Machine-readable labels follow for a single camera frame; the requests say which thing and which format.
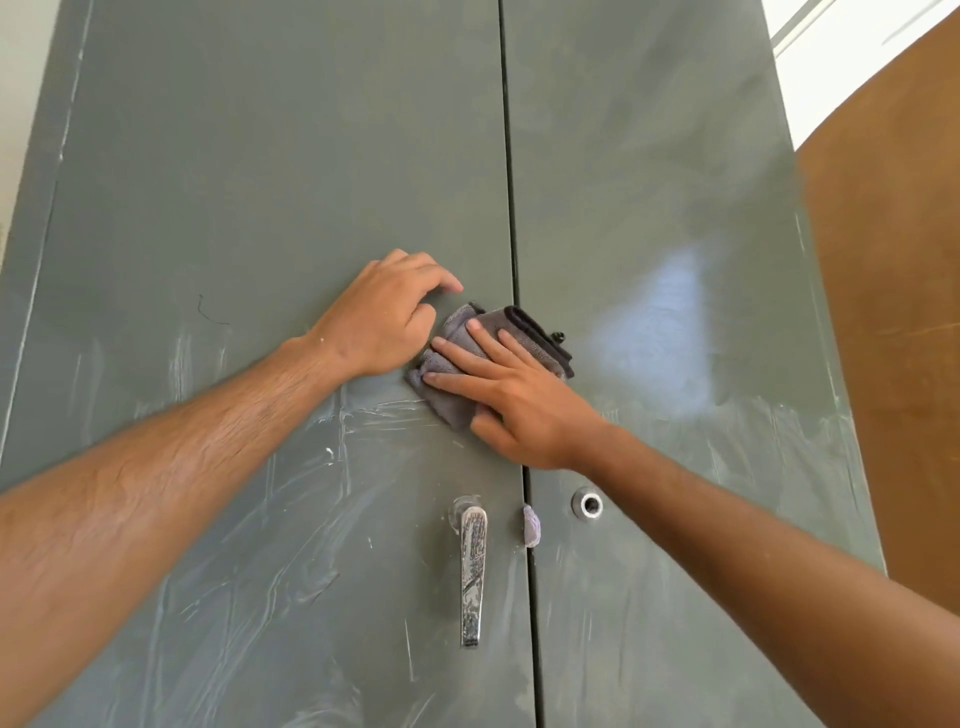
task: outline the person's left arm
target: person's left arm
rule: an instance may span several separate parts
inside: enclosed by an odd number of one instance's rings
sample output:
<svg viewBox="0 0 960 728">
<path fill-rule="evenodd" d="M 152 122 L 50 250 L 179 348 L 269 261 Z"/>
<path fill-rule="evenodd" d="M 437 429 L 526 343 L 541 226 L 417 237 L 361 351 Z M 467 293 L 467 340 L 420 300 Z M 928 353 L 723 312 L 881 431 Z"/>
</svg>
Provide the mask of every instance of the person's left arm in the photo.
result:
<svg viewBox="0 0 960 728">
<path fill-rule="evenodd" d="M 463 290 L 426 254 L 372 261 L 304 336 L 0 496 L 0 728 L 93 659 L 324 398 L 423 347 L 437 286 Z"/>
</svg>

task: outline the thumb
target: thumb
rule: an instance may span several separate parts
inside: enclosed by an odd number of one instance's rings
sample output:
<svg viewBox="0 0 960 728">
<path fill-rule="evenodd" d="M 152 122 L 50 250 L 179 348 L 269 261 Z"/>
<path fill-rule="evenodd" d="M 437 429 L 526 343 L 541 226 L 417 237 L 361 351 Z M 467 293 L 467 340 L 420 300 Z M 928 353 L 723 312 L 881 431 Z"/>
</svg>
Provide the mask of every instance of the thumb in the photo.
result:
<svg viewBox="0 0 960 728">
<path fill-rule="evenodd" d="M 416 340 L 418 346 L 423 346 L 430 337 L 430 331 L 436 321 L 437 309 L 429 303 L 421 303 L 414 309 L 410 321 L 407 322 L 407 335 Z"/>
<path fill-rule="evenodd" d="M 477 405 L 477 413 L 470 422 L 470 429 L 505 458 L 519 462 L 519 443 L 489 407 Z"/>
</svg>

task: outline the forearm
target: forearm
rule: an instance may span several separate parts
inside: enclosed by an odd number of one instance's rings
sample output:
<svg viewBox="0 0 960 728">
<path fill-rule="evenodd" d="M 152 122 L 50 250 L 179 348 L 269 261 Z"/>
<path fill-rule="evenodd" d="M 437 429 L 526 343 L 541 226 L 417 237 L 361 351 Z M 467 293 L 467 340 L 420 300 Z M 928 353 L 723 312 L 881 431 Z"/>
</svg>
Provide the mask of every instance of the forearm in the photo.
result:
<svg viewBox="0 0 960 728">
<path fill-rule="evenodd" d="M 594 480 L 739 624 L 829 726 L 960 715 L 960 620 L 620 428 Z"/>
<path fill-rule="evenodd" d="M 291 340 L 0 497 L 0 726 L 82 669 L 342 371 Z"/>
</svg>

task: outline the hand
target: hand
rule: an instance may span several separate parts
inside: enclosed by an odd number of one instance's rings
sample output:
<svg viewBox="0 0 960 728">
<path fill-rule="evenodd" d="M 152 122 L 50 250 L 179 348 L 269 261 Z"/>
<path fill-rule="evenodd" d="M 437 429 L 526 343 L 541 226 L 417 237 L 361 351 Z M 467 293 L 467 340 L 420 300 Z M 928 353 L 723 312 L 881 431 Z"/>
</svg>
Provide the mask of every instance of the hand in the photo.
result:
<svg viewBox="0 0 960 728">
<path fill-rule="evenodd" d="M 433 348 L 466 374 L 428 374 L 427 384 L 481 402 L 470 429 L 507 459 L 544 470 L 581 471 L 613 425 L 506 330 L 497 333 L 497 341 L 474 319 L 467 331 L 490 360 L 434 339 Z"/>
<path fill-rule="evenodd" d="M 307 337 L 336 352 L 347 378 L 386 374 L 426 344 L 437 311 L 420 300 L 438 286 L 464 290 L 428 254 L 393 251 L 369 262 Z"/>
</svg>

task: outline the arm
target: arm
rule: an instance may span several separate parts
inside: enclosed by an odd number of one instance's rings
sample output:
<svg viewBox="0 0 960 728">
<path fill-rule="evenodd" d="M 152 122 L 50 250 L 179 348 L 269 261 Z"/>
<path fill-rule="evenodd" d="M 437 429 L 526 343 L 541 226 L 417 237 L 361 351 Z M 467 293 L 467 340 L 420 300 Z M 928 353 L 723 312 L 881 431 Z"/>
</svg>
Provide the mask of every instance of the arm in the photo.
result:
<svg viewBox="0 0 960 728">
<path fill-rule="evenodd" d="M 960 619 L 708 483 L 606 423 L 506 331 L 492 361 L 434 347 L 470 376 L 429 383 L 497 410 L 473 431 L 506 457 L 600 486 L 736 621 L 831 728 L 960 716 Z"/>
<path fill-rule="evenodd" d="M 306 335 L 0 497 L 0 727 L 89 662 L 291 431 L 354 376 L 400 366 L 460 283 L 426 254 L 371 262 Z"/>
</svg>

